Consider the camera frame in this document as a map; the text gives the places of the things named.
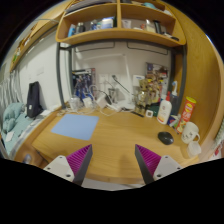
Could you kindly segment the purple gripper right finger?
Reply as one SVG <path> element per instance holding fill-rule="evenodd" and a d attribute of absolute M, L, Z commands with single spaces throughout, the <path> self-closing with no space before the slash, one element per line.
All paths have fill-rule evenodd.
<path fill-rule="evenodd" d="M 135 145 L 135 156 L 145 184 L 150 184 L 182 169 L 172 157 L 159 156 L 138 144 Z"/>

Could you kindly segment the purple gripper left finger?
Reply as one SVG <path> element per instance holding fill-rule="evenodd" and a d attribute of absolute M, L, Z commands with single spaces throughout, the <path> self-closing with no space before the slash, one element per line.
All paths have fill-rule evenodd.
<path fill-rule="evenodd" d="M 68 156 L 59 155 L 44 170 L 81 186 L 92 155 L 92 145 L 87 145 Z"/>

